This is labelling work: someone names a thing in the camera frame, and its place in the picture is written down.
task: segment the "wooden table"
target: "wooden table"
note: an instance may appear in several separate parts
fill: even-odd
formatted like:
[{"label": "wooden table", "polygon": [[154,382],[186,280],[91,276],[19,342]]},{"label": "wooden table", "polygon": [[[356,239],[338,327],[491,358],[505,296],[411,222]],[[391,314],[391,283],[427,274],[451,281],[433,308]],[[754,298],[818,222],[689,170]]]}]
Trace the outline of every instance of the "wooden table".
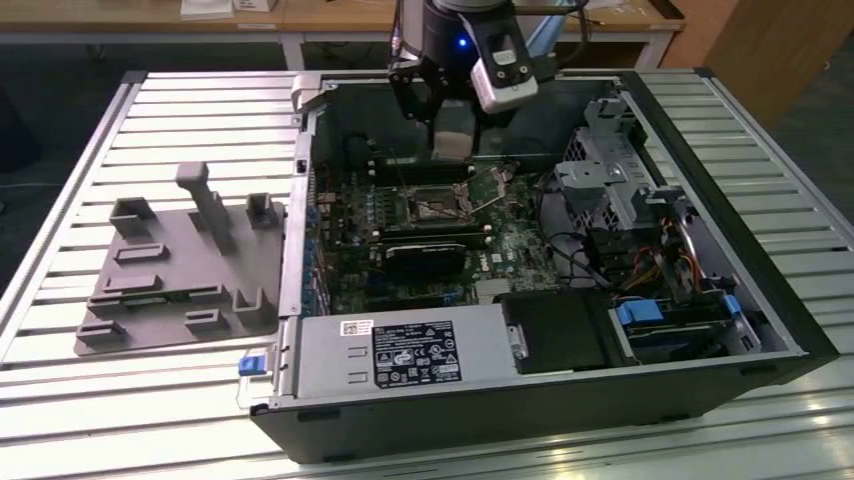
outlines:
[{"label": "wooden table", "polygon": [[180,0],[0,0],[0,44],[282,43],[284,0],[270,13],[182,21]]},{"label": "wooden table", "polygon": [[[184,22],[180,0],[2,0],[0,43],[255,43],[282,45],[288,69],[306,69],[307,42],[386,42],[394,0],[279,0],[270,13]],[[643,44],[641,68],[658,66],[683,21],[667,19],[650,0],[595,9],[593,42]],[[561,42],[578,41],[567,21]]]},{"label": "wooden table", "polygon": [[[306,68],[303,43],[386,41],[394,12],[395,0],[287,0],[283,48],[288,68]],[[643,44],[638,68],[658,66],[673,35],[685,26],[682,19],[666,18],[649,0],[627,0],[622,7],[594,9],[590,18],[603,24],[593,27],[591,42]],[[579,23],[570,18],[558,41],[579,39]]]}]

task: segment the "blue tab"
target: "blue tab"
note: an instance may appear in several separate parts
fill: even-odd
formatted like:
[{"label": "blue tab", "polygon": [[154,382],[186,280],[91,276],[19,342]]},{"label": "blue tab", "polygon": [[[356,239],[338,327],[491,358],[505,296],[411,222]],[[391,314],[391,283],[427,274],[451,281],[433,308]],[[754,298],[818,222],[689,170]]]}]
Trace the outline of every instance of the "blue tab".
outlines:
[{"label": "blue tab", "polygon": [[238,364],[238,372],[242,377],[264,375],[267,373],[267,358],[264,355],[243,357]]},{"label": "blue tab", "polygon": [[[622,309],[626,310],[623,315],[619,314]],[[655,300],[630,300],[619,306],[619,310],[618,315],[621,315],[621,323],[623,325],[634,322],[659,322],[665,319]],[[625,316],[629,317],[627,322],[623,322]]]},{"label": "blue tab", "polygon": [[730,311],[730,315],[735,316],[742,313],[742,306],[738,303],[738,298],[733,295],[723,297],[723,303],[726,305],[726,309]]},{"label": "blue tab", "polygon": [[621,325],[629,325],[631,323],[631,312],[626,305],[621,305],[617,308],[617,318],[619,318]]}]

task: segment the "sticker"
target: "sticker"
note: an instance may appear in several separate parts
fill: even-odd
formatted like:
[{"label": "sticker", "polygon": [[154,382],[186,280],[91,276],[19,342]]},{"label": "sticker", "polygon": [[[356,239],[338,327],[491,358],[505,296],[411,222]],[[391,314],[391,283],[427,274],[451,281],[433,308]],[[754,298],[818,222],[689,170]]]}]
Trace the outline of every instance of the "sticker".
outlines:
[{"label": "sticker", "polygon": [[374,320],[344,320],[342,322],[342,337],[370,335]]},{"label": "sticker", "polygon": [[275,30],[276,25],[272,23],[239,23],[238,28],[246,30]]},{"label": "sticker", "polygon": [[454,323],[374,328],[374,367],[379,388],[462,381]]}]

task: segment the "motherboard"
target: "motherboard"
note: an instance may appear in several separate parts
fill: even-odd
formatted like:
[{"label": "motherboard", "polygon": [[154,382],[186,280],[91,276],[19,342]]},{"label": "motherboard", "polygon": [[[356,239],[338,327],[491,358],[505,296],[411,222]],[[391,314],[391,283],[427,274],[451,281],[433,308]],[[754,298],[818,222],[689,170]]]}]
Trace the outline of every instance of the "motherboard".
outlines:
[{"label": "motherboard", "polygon": [[316,172],[331,313],[493,303],[558,286],[534,216],[538,174],[502,161],[417,162],[374,147]]}]

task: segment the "cardboard box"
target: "cardboard box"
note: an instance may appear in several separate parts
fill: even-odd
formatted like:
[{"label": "cardboard box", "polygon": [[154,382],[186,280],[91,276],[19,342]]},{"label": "cardboard box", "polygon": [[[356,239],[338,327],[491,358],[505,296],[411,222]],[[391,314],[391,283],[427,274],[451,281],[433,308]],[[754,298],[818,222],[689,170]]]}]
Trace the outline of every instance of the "cardboard box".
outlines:
[{"label": "cardboard box", "polygon": [[247,12],[270,12],[276,6],[276,0],[234,0],[235,10]]}]

